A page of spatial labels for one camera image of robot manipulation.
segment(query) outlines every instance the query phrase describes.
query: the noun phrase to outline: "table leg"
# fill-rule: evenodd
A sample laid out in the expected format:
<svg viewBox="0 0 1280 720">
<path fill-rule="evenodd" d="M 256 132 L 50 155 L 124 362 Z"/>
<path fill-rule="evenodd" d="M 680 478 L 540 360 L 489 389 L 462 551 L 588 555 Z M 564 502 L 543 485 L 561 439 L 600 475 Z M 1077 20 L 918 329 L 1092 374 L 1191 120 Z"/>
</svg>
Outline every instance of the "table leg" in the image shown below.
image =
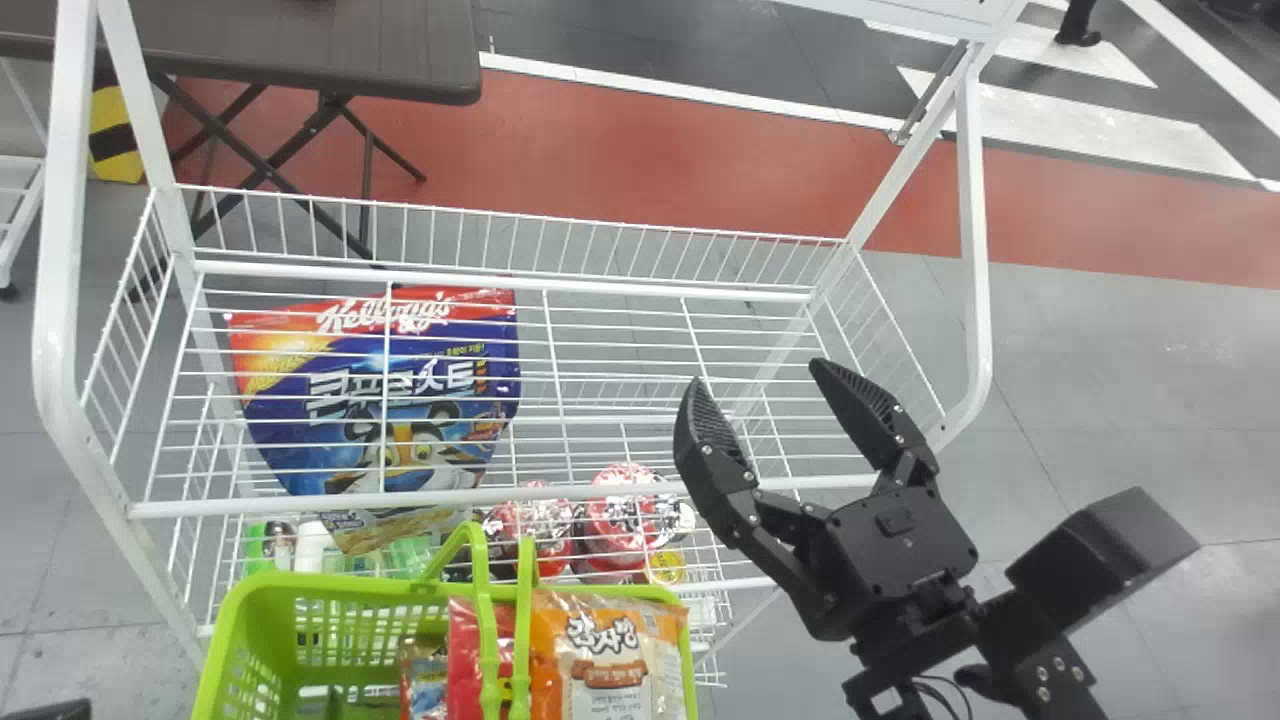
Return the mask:
<svg viewBox="0 0 1280 720">
<path fill-rule="evenodd" d="M 195 115 L 196 119 L 204 123 L 205 127 L 209 128 L 210 135 L 227 143 L 233 152 L 243 158 L 244 161 L 253 167 L 253 172 L 237 186 L 241 190 L 252 190 L 262 184 L 262 182 L 270 179 L 283 192 L 301 195 L 302 192 L 297 188 L 297 186 L 280 174 L 279 167 L 297 155 L 300 150 L 306 147 L 306 145 L 311 142 L 311 140 L 319 135 L 320 131 L 328 127 L 338 117 L 338 109 L 351 101 L 349 95 L 337 95 L 329 97 L 316 109 L 315 113 L 311 114 L 310 118 L 306 119 L 306 122 L 303 122 L 298 132 L 293 133 L 293 137 L 280 145 L 280 147 L 276 149 L 269 158 L 262 159 L 261 155 L 255 152 L 252 147 L 246 145 L 244 141 L 237 137 L 225 124 L 219 123 L 218 118 L 215 118 L 212 113 L 200 105 L 200 102 L 187 94 L 186 90 L 179 87 L 178 83 L 163 74 L 154 76 L 152 82 L 155 82 L 170 100 L 180 105 L 183 110 L 187 110 Z M 196 222 L 192 228 L 192 234 L 198 238 L 204 233 L 209 232 L 215 223 L 214 213 L 218 213 L 218 217 L 225 217 L 227 213 L 230 213 L 237 205 L 241 204 L 243 197 L 243 195 L 228 195 L 223 197 L 218 201 L 216 208 L 210 209 L 200 220 Z M 303 201 L 298 201 L 298 204 L 307 208 L 308 211 L 312 211 L 315 220 L 324 225 L 325 229 L 332 232 L 335 237 L 342 240 L 352 252 L 365 260 L 372 260 L 372 255 L 365 245 L 361 243 L 360 240 L 351 232 L 344 232 L 342 223 L 335 220 L 329 213 L 319 208 L 308 208 L 310 204 Z"/>
<path fill-rule="evenodd" d="M 338 109 L 338 111 L 342 114 L 343 118 L 347 119 L 348 123 L 352 124 L 352 127 L 356 128 L 356 132 L 367 138 L 371 138 L 374 142 L 374 147 L 380 150 L 383 155 L 387 155 L 388 158 L 394 160 L 397 165 L 404 168 L 404 172 L 413 176 L 413 179 L 416 179 L 417 182 L 426 182 L 426 176 L 422 174 L 422 170 L 417 169 L 413 165 L 413 163 L 406 160 L 404 156 L 397 152 L 394 147 L 387 145 L 387 142 L 384 142 L 383 138 L 374 135 L 374 131 L 369 129 L 369 126 L 366 126 L 364 120 L 357 118 L 356 114 L 351 111 L 351 108 L 343 105 L 342 108 Z"/>
<path fill-rule="evenodd" d="M 365 133 L 365 161 L 364 172 L 360 178 L 360 199 L 369 200 L 370 186 L 374 181 L 374 133 Z M 360 242 L 365 247 L 369 247 L 366 240 L 369 238 L 369 205 L 360 206 Z"/>
<path fill-rule="evenodd" d="M 262 95 L 262 91 L 265 90 L 266 90 L 265 85 L 251 85 L 247 88 L 244 88 L 244 92 L 241 92 L 238 96 L 236 96 L 236 100 L 232 100 L 232 104 L 228 105 L 225 110 L 218 113 L 218 122 L 223 123 L 224 126 L 230 124 L 230 122 L 234 120 L 237 115 L 243 113 L 244 108 L 248 108 L 250 102 L 257 100 L 257 96 Z M 177 163 L 183 158 L 186 158 L 187 155 L 191 155 L 192 152 L 196 151 L 196 149 L 204 145 L 205 141 L 210 138 L 210 136 L 212 136 L 212 132 L 209 129 L 209 126 L 201 127 L 200 132 L 193 135 L 191 140 L 183 142 L 182 146 L 179 146 L 177 150 L 169 154 L 169 161 Z"/>
</svg>

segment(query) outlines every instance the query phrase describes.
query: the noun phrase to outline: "person's foot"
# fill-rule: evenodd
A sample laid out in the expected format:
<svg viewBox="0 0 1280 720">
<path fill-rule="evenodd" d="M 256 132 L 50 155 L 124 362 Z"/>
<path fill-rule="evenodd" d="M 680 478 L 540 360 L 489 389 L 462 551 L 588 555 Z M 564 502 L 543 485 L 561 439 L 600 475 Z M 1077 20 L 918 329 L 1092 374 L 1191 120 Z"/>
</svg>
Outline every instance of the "person's foot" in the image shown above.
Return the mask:
<svg viewBox="0 0 1280 720">
<path fill-rule="evenodd" d="M 1079 45 L 1080 47 L 1093 47 L 1098 42 L 1102 42 L 1102 33 L 1096 29 L 1091 29 L 1084 35 L 1074 35 L 1074 36 L 1062 35 L 1060 32 L 1053 36 L 1053 42 L 1057 42 L 1059 45 Z"/>
</svg>

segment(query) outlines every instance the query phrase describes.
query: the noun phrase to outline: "orange snack package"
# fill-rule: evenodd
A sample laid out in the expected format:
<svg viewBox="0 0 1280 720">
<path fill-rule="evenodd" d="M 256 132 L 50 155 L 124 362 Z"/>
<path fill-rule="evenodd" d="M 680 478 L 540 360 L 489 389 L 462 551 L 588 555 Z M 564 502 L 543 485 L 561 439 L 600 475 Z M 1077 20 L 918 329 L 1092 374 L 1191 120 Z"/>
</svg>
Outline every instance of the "orange snack package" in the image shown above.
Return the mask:
<svg viewBox="0 0 1280 720">
<path fill-rule="evenodd" d="M 534 592 L 532 720 L 684 720 L 682 606 Z"/>
</svg>

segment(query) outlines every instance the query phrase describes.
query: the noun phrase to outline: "shopping basket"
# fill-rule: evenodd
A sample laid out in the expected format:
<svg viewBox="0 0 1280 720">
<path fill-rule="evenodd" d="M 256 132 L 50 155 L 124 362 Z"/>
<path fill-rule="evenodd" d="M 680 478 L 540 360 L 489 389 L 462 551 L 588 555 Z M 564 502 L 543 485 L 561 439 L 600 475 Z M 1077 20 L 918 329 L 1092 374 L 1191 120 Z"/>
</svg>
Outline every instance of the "shopping basket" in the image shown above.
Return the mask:
<svg viewBox="0 0 1280 720">
<path fill-rule="evenodd" d="M 442 579 L 463 544 L 470 546 L 472 580 Z M 443 641 L 449 598 L 468 600 L 480 628 L 480 706 L 498 720 L 503 691 L 498 679 L 495 602 L 516 605 L 509 720 L 529 719 L 529 625 L 538 562 L 531 537 L 520 542 L 516 584 L 489 582 L 484 530 L 463 523 L 416 580 L 305 573 L 262 573 L 232 589 L 218 616 L 209 660 L 192 717 L 275 720 L 296 716 L 301 691 L 335 687 L 360 694 L 399 682 L 399 639 Z M 650 600 L 680 605 L 658 585 L 563 587 L 557 592 Z M 686 717 L 698 720 L 689 630 L 680 634 Z"/>
</svg>

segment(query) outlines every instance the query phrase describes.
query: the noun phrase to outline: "shelving cart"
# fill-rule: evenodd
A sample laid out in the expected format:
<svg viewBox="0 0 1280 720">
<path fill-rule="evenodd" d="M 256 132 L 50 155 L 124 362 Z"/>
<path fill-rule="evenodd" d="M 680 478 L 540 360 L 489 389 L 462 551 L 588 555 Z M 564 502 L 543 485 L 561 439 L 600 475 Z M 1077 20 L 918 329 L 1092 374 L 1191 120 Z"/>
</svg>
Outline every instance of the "shelving cart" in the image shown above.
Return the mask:
<svg viewBox="0 0 1280 720">
<path fill-rule="evenodd" d="M 4 72 L 14 99 L 22 106 L 23 114 L 31 122 L 32 133 L 45 146 L 45 123 L 36 113 L 27 88 L 18 77 L 13 63 L 0 58 L 0 72 Z M 22 242 L 31 229 L 32 220 L 40 210 L 45 192 L 45 159 L 42 156 L 0 155 L 0 302 L 8 302 L 18 296 L 18 286 L 13 282 L 13 261 L 22 249 Z"/>
<path fill-rule="evenodd" d="M 891 389 L 931 428 L 934 448 L 974 419 L 992 372 L 978 73 L 1025 0 L 799 4 L 960 38 L 911 119 L 919 119 L 916 132 L 842 238 L 179 184 L 127 0 L 60 0 L 35 316 L 36 397 L 60 452 L 193 661 L 202 661 L 220 602 L 244 574 L 242 530 L 261 519 L 356 507 L 580 501 L 599 495 L 593 475 L 617 461 L 650 465 L 666 480 L 611 495 L 684 493 L 671 436 L 692 375 L 708 379 L 762 486 L 776 491 L 856 489 L 873 480 L 858 471 L 854 448 L 808 378 L 805 363 L 814 355 Z M 83 138 L 99 22 L 151 193 L 99 341 L 78 365 Z M 947 407 L 860 249 L 952 111 L 968 387 Z M 239 202 L 193 237 L 186 209 L 197 196 Z M 352 224 L 367 215 L 374 263 L 317 229 L 310 206 Z M 161 269 L 154 291 L 131 304 L 127 288 L 143 281 L 147 268 Z M 394 283 L 515 291 L 518 415 L 475 489 L 285 495 L 242 413 L 228 316 L 298 301 L 385 297 Z M 389 316 L 392 305 L 381 307 Z M 525 487 L 530 479 L 545 486 Z M 716 651 L 759 610 L 735 609 L 737 591 L 772 583 L 703 524 L 680 550 L 686 571 L 673 589 L 692 609 L 698 682 L 723 684 Z M 548 582 L 576 580 L 570 574 Z"/>
</svg>

